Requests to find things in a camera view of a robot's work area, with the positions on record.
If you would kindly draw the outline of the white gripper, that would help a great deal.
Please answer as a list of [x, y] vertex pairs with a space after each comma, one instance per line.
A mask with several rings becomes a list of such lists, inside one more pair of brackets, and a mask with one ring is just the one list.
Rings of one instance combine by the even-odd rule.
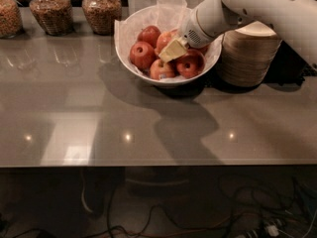
[[252, 19], [228, 9], [222, 0], [204, 0], [185, 16], [173, 38], [159, 53], [163, 62], [176, 60], [187, 52], [187, 47], [200, 49], [211, 44], [227, 31], [252, 23]]

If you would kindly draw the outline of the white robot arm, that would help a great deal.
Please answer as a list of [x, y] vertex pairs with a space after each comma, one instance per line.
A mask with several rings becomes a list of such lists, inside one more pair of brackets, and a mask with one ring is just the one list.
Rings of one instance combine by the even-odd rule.
[[316, 0], [204, 0], [183, 18], [159, 57], [178, 59], [189, 48], [200, 49], [253, 21], [272, 28], [311, 67], [317, 66]]

